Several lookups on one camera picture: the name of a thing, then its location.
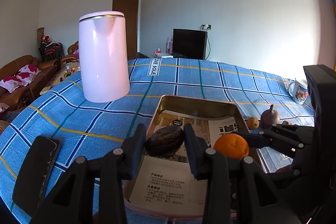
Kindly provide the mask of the large orange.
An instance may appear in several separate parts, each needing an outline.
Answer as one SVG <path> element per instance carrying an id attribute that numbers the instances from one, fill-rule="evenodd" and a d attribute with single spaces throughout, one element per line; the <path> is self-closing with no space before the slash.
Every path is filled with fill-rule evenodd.
<path id="1" fill-rule="evenodd" d="M 225 157 L 241 160 L 249 155 L 247 141 L 238 134 L 222 135 L 214 144 L 214 149 Z"/>

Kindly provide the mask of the dark brown chestnut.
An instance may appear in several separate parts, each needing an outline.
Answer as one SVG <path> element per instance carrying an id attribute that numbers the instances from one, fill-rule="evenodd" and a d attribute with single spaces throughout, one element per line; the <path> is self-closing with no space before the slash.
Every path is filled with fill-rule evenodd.
<path id="1" fill-rule="evenodd" d="M 149 156 L 170 157 L 180 149 L 184 139 L 183 129 L 178 126 L 166 126 L 147 139 L 145 149 Z"/>

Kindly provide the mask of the small yellow kumquat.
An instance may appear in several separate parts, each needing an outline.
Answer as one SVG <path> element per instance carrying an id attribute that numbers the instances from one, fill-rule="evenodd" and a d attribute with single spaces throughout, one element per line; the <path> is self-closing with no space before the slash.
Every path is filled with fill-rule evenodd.
<path id="1" fill-rule="evenodd" d="M 254 130 L 259 127 L 259 120 L 255 117 L 250 117 L 247 119 L 246 124 L 250 130 Z"/>

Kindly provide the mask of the purple mangosteen fruit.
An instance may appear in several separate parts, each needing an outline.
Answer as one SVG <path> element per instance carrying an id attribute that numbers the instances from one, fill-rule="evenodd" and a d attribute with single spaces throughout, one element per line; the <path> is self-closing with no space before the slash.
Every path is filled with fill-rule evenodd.
<path id="1" fill-rule="evenodd" d="M 270 105 L 269 109 L 265 110 L 260 117 L 261 127 L 264 129 L 269 129 L 280 121 L 280 115 L 273 107 L 274 105 Z"/>

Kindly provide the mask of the pink metal tin box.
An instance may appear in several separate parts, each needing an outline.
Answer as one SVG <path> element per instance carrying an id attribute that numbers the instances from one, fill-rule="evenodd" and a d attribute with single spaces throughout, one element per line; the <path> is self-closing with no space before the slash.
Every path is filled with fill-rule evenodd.
<path id="1" fill-rule="evenodd" d="M 213 147 L 224 134 L 249 134 L 238 107 L 231 103 L 180 96 L 162 96 L 146 137 L 167 126 L 192 128 L 199 149 Z M 180 221 L 201 219 L 205 208 L 206 180 L 196 180 L 182 142 L 172 154 L 143 153 L 135 179 L 124 187 L 125 205 L 139 214 Z"/>

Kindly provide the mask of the colourful printed white mug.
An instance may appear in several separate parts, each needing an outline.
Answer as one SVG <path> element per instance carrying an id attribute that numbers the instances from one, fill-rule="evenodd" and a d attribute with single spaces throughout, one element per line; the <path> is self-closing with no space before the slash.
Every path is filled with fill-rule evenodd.
<path id="1" fill-rule="evenodd" d="M 295 103 L 303 105 L 309 95 L 306 80 L 295 80 L 291 82 L 288 86 L 288 92 Z"/>

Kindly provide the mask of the black smartphone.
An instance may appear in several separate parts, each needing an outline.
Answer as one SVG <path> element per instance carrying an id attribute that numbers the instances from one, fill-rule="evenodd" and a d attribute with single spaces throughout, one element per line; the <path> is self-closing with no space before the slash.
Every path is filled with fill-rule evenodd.
<path id="1" fill-rule="evenodd" d="M 50 174 L 61 147 L 58 139 L 37 136 L 22 163 L 12 199 L 31 217 L 45 198 Z"/>

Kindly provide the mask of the paper leaflet in tin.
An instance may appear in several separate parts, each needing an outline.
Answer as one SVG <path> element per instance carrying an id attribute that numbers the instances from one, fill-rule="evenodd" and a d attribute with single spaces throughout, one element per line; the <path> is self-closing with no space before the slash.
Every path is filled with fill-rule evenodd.
<path id="1" fill-rule="evenodd" d="M 232 116 L 203 118 L 165 110 L 151 125 L 149 136 L 167 126 L 193 127 L 197 137 L 212 147 L 224 134 L 238 129 Z M 195 180 L 184 145 L 168 157 L 146 154 L 129 197 L 133 210 L 160 217 L 200 218 L 205 207 L 207 182 Z"/>

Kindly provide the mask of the blue plaid tablecloth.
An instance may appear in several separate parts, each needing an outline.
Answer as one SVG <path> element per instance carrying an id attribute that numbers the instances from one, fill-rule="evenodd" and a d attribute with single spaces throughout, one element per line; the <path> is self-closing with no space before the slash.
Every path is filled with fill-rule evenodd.
<path id="1" fill-rule="evenodd" d="M 244 118 L 259 118 L 273 105 L 282 121 L 314 124 L 310 102 L 295 103 L 287 90 L 290 79 L 272 73 L 191 59 L 163 59 L 157 72 L 151 59 L 131 60 L 128 71 L 130 91 L 119 100 L 86 101 L 81 75 L 75 73 L 27 106 L 1 134 L 1 199 L 18 223 L 29 223 L 30 216 L 13 203 L 15 180 L 38 135 L 62 142 L 49 180 L 53 187 L 76 157 L 101 157 L 119 147 L 139 123 L 149 124 L 164 95 L 231 103 Z"/>

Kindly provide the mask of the brown leather sofa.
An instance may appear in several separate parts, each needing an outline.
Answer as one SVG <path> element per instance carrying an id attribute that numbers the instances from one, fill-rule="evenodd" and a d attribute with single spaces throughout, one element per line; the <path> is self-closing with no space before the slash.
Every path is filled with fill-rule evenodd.
<path id="1" fill-rule="evenodd" d="M 31 55 L 9 62 L 1 68 L 1 102 L 17 110 L 37 99 L 59 67 L 57 59 L 40 62 Z"/>

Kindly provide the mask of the low tv cabinet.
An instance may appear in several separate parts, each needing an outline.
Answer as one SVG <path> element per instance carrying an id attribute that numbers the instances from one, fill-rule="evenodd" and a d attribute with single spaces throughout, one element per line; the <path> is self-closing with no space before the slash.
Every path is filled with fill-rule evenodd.
<path id="1" fill-rule="evenodd" d="M 146 58 L 170 59 L 170 58 L 181 58 L 181 57 L 169 55 L 168 53 L 152 53 L 151 55 L 147 56 L 143 53 L 138 52 L 135 55 L 135 59 L 146 59 Z"/>

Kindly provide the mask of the black television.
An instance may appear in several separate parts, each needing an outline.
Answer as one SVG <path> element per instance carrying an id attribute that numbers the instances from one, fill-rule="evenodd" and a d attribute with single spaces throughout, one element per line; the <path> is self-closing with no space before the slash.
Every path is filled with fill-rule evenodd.
<path id="1" fill-rule="evenodd" d="M 205 31 L 175 28 L 172 55 L 178 58 L 204 60 L 206 43 L 207 32 Z"/>

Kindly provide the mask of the pink floral cushion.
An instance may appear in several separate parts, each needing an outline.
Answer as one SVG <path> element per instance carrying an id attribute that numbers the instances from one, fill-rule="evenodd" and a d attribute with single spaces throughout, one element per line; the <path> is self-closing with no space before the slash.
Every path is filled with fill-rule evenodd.
<path id="1" fill-rule="evenodd" d="M 14 76 L 5 77 L 1 80 L 1 88 L 13 93 L 17 88 L 25 87 L 33 82 L 35 77 L 41 72 L 33 64 L 27 64 L 18 70 Z"/>

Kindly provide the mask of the pink electric kettle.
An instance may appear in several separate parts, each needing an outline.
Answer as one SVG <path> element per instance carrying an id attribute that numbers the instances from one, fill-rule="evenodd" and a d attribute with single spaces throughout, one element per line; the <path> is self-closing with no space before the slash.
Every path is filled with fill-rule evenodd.
<path id="1" fill-rule="evenodd" d="M 93 12 L 79 19 L 79 63 L 86 100 L 105 103 L 128 94 L 130 83 L 123 13 Z"/>

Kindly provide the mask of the dark brown far door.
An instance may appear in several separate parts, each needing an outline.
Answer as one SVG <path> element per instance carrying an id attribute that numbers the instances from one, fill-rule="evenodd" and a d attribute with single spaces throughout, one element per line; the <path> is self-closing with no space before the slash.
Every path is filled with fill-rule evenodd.
<path id="1" fill-rule="evenodd" d="M 138 52 L 138 0 L 113 0 L 112 9 L 125 16 L 127 57 L 135 59 Z"/>

